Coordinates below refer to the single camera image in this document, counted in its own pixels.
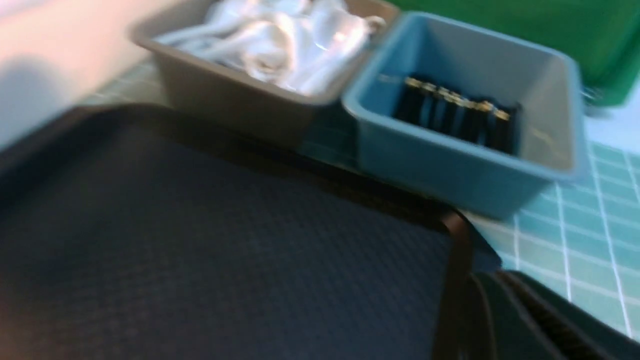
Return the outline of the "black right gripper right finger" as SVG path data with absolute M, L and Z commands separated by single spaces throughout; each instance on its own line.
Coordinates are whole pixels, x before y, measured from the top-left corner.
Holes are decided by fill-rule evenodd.
M 637 341 L 626 337 L 531 276 L 499 271 L 542 333 L 567 360 L 638 360 Z

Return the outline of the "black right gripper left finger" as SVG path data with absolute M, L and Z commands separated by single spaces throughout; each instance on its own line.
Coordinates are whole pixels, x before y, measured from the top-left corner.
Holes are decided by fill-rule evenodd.
M 556 355 L 514 292 L 494 273 L 467 278 L 459 314 L 463 360 L 553 360 Z

